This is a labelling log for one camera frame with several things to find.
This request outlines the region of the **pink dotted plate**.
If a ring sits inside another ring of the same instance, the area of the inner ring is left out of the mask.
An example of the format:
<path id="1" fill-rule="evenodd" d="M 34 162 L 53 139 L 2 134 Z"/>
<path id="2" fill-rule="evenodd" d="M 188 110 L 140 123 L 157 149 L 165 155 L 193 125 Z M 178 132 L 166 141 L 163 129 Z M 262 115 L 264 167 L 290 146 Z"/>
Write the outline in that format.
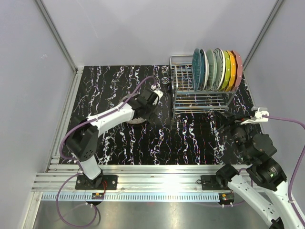
<path id="1" fill-rule="evenodd" d="M 236 60 L 236 80 L 234 83 L 233 90 L 236 91 L 242 80 L 243 62 L 242 62 L 242 58 L 241 58 L 240 54 L 237 51 L 233 50 L 233 54 L 234 54 L 235 60 Z"/>

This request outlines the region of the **grey deer plate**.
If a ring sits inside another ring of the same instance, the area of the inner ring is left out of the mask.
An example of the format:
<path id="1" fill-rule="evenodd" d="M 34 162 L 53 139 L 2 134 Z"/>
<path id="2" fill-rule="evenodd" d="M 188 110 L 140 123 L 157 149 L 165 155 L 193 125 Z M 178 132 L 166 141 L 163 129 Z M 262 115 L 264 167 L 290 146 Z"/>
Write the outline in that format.
<path id="1" fill-rule="evenodd" d="M 130 96 L 131 96 L 130 94 L 124 96 L 124 97 L 119 101 L 119 103 L 123 103 L 123 102 L 124 102 L 127 98 L 129 98 Z M 134 118 L 134 119 L 132 119 L 132 120 L 130 120 L 130 121 L 126 121 L 126 123 L 131 124 L 131 125 L 137 125 L 137 124 L 142 124 L 142 123 L 144 123 L 145 121 L 146 121 L 145 119 L 139 117 L 139 118 Z"/>

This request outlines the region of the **mint green plate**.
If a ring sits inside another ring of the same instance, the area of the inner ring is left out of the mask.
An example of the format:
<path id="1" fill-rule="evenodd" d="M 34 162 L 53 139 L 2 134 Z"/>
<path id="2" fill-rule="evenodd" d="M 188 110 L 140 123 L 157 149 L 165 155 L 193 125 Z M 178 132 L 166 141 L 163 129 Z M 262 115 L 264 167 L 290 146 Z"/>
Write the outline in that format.
<path id="1" fill-rule="evenodd" d="M 216 73 L 217 73 L 217 63 L 216 57 L 213 50 L 209 49 L 206 52 L 207 60 L 209 64 L 209 73 L 208 73 L 208 80 L 207 80 L 207 90 L 212 91 L 214 89 Z"/>

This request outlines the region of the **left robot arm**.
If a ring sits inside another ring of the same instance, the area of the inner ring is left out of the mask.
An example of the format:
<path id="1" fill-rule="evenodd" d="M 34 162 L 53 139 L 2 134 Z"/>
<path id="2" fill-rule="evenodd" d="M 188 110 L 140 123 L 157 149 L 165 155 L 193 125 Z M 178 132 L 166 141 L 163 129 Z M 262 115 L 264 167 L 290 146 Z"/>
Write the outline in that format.
<path id="1" fill-rule="evenodd" d="M 157 106 L 162 96 L 161 90 L 147 88 L 141 94 L 125 96 L 116 107 L 108 111 L 83 120 L 77 119 L 79 125 L 63 141 L 82 170 L 82 174 L 77 176 L 76 189 L 106 188 L 106 178 L 95 158 L 98 138 L 122 123 L 153 122 L 158 117 Z"/>

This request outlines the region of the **teal lettered plate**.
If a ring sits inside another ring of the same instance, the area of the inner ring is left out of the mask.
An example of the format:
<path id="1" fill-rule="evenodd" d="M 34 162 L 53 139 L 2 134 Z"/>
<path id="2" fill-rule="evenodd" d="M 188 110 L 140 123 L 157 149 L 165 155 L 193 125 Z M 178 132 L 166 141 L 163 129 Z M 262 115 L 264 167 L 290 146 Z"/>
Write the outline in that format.
<path id="1" fill-rule="evenodd" d="M 207 81 L 208 81 L 208 78 L 209 78 L 209 62 L 208 62 L 205 50 L 201 49 L 200 53 L 201 53 L 201 56 L 203 58 L 202 66 L 204 67 L 204 70 L 203 70 L 204 79 L 203 79 L 203 83 L 202 83 L 202 86 L 201 86 L 201 90 L 205 91 L 206 88 L 207 88 Z"/>

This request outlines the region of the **orange dotted plate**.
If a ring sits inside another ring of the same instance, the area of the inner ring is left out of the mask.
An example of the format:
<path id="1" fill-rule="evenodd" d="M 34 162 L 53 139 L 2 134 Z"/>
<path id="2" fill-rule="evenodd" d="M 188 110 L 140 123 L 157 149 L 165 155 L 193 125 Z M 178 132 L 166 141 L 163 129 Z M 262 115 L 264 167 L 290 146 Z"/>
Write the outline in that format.
<path id="1" fill-rule="evenodd" d="M 235 56 L 233 54 L 232 51 L 227 51 L 229 57 L 230 57 L 230 63 L 231 63 L 231 71 L 230 71 L 230 80 L 227 86 L 227 91 L 232 90 L 233 85 L 235 83 L 236 80 L 236 60 L 235 60 Z"/>

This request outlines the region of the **green dotted plate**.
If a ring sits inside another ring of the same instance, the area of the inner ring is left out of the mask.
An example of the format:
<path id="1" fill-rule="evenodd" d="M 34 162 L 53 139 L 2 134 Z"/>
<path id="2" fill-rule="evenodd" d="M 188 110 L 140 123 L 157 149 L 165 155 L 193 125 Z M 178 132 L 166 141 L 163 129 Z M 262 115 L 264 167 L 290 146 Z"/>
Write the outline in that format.
<path id="1" fill-rule="evenodd" d="M 226 90 L 231 75 L 231 62 L 230 62 L 230 56 L 227 51 L 224 51 L 224 56 L 225 56 L 225 75 L 224 75 L 223 89 Z"/>

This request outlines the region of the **teal scalloped plate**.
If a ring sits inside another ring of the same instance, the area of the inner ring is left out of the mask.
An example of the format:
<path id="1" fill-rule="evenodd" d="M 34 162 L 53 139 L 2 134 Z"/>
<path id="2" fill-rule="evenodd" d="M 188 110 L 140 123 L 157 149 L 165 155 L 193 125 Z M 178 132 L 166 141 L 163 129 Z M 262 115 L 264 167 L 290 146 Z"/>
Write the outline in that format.
<path id="1" fill-rule="evenodd" d="M 199 91 L 205 81 L 205 56 L 203 49 L 196 48 L 192 58 L 193 89 Z"/>

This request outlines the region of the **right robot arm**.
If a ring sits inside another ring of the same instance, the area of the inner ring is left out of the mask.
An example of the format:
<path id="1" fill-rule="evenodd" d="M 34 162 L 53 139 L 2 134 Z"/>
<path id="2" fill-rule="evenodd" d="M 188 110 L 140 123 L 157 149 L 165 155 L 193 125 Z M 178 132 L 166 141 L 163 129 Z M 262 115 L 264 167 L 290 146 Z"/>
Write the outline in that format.
<path id="1" fill-rule="evenodd" d="M 288 180 L 282 167 L 272 158 L 277 152 L 268 134 L 251 136 L 249 125 L 268 122 L 270 119 L 288 121 L 288 119 L 270 116 L 265 108 L 258 108 L 254 116 L 241 116 L 229 112 L 219 114 L 222 121 L 220 131 L 229 132 L 237 146 L 243 163 L 248 165 L 246 172 L 250 179 L 263 188 L 269 197 L 267 201 L 232 165 L 220 168 L 216 176 L 216 185 L 220 189 L 230 189 L 245 200 L 271 229 L 303 229 L 305 215 L 298 208 L 292 196 L 292 185 L 304 157 L 301 153 L 291 179 Z"/>

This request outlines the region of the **white blue striped plate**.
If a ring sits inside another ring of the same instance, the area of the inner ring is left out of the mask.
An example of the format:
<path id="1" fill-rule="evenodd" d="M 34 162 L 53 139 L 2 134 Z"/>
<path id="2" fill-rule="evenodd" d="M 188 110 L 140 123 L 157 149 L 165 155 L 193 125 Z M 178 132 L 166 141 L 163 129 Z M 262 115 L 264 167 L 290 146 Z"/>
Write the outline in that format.
<path id="1" fill-rule="evenodd" d="M 223 81 L 224 81 L 224 75 L 225 75 L 225 55 L 222 49 L 216 48 L 213 51 L 215 58 L 216 58 L 216 79 L 214 82 L 214 88 L 216 91 L 220 90 Z"/>

